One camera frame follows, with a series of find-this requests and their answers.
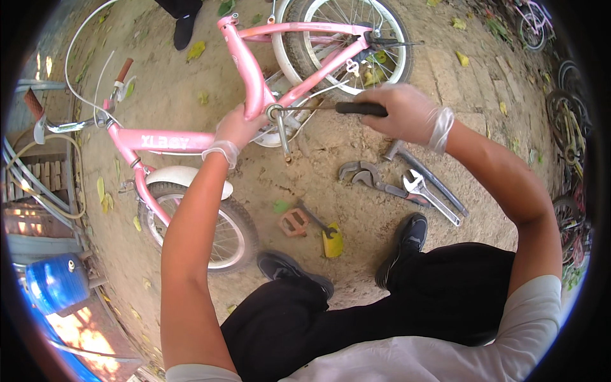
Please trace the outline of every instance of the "handlebar grip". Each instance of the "handlebar grip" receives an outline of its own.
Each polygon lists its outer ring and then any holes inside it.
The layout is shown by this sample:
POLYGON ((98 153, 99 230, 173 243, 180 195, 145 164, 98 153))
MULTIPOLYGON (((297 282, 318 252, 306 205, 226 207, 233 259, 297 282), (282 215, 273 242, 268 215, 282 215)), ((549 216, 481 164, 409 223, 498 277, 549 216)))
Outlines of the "handlebar grip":
POLYGON ((386 108, 379 103, 372 102, 338 102, 335 111, 341 114, 358 113, 378 117, 388 117, 386 108))
POLYGON ((130 69, 130 66, 133 63, 134 59, 128 58, 127 60, 125 60, 125 63, 123 64, 123 67, 121 68, 121 71, 119 72, 119 75, 117 76, 117 79, 115 81, 122 83, 125 80, 127 71, 130 69))
POLYGON ((26 102, 27 108, 30 109, 34 117, 36 117, 36 121, 40 120, 45 110, 42 108, 40 102, 38 102, 38 98, 36 98, 32 89, 27 90, 26 94, 23 96, 23 100, 26 102))

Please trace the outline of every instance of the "yellow hose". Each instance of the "yellow hose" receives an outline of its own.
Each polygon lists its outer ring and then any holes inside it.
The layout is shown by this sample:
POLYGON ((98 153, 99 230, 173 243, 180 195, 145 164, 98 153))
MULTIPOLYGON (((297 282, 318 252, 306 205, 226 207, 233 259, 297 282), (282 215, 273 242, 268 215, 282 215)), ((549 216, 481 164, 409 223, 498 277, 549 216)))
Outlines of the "yellow hose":
MULTIPOLYGON (((63 134, 53 134, 53 135, 47 135, 45 136, 45 139, 55 139, 55 138, 62 138, 62 139, 66 139, 68 142, 72 143, 75 147, 76 147, 76 153, 78 154, 78 160, 81 164, 81 169, 82 169, 82 156, 81 156, 81 149, 78 147, 78 144, 76 143, 76 141, 67 135, 63 135, 63 134)), ((85 210, 87 208, 86 202, 85 200, 83 200, 82 202, 82 211, 79 212, 77 215, 73 215, 71 213, 67 213, 65 211, 63 211, 62 209, 60 209, 58 206, 56 206, 54 203, 52 203, 51 201, 49 201, 47 198, 45 198, 44 196, 42 196, 41 194, 36 193, 33 189, 31 189, 30 187, 24 187, 20 182, 17 181, 17 179, 15 179, 13 177, 13 175, 10 173, 10 167, 13 166, 13 164, 15 163, 15 161, 21 156, 23 155, 24 152, 28 151, 29 149, 31 149, 32 147, 34 147, 35 145, 37 145, 36 142, 32 142, 32 143, 28 143, 23 149, 21 149, 14 157, 13 159, 10 160, 10 162, 6 165, 6 170, 7 170, 7 174, 9 175, 9 178, 11 179, 11 181, 17 185, 17 187, 21 188, 23 191, 27 192, 28 194, 40 198, 41 200, 43 200, 45 202, 45 205, 48 205, 50 207, 53 207, 57 212, 59 212, 61 215, 65 216, 68 219, 79 219, 81 216, 83 216, 85 214, 85 210)))

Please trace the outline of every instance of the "hand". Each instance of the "hand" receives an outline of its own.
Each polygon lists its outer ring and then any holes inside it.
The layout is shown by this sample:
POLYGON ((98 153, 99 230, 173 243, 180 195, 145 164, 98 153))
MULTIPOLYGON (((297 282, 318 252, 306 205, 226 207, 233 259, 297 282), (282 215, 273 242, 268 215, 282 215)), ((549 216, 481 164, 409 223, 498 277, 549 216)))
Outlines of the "hand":
POLYGON ((268 123, 269 120, 265 113, 254 120, 245 120, 244 104, 240 103, 216 125, 214 141, 229 141, 241 151, 251 141, 257 130, 268 123))
POLYGON ((354 97, 355 102, 379 103, 387 117, 365 116, 361 122, 393 138, 445 151, 447 136, 454 123, 449 108, 438 108, 428 97, 409 84, 388 84, 354 97))

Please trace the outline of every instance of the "screwdriver handle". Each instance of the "screwdriver handle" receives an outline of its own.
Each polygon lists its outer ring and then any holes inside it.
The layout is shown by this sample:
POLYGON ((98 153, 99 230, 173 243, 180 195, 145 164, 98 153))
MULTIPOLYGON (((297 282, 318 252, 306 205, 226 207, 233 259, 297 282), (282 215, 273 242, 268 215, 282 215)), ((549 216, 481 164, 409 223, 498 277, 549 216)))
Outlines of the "screwdriver handle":
POLYGON ((372 102, 338 102, 335 104, 335 111, 341 114, 356 113, 388 117, 388 112, 385 107, 379 103, 372 102))

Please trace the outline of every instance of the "shoe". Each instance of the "shoe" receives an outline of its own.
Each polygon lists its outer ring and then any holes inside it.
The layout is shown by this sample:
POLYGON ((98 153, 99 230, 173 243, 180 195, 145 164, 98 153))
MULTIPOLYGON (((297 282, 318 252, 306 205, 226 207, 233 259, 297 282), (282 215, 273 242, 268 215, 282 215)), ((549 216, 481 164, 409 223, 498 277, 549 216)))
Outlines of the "shoe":
POLYGON ((257 266, 267 280, 273 281, 285 277, 307 277, 323 289, 327 301, 333 296, 333 283, 319 274, 312 274, 301 269, 292 257, 280 251, 267 250, 257 254, 257 266))
POLYGON ((193 26, 195 25, 195 15, 186 15, 176 20, 174 29, 174 47, 177 51, 185 50, 193 36, 193 26))
POLYGON ((376 285, 379 288, 388 290, 390 270, 397 263, 401 254, 405 254, 406 251, 422 252, 427 230, 426 216, 420 213, 413 213, 399 223, 393 238, 395 243, 393 250, 376 272, 376 285))

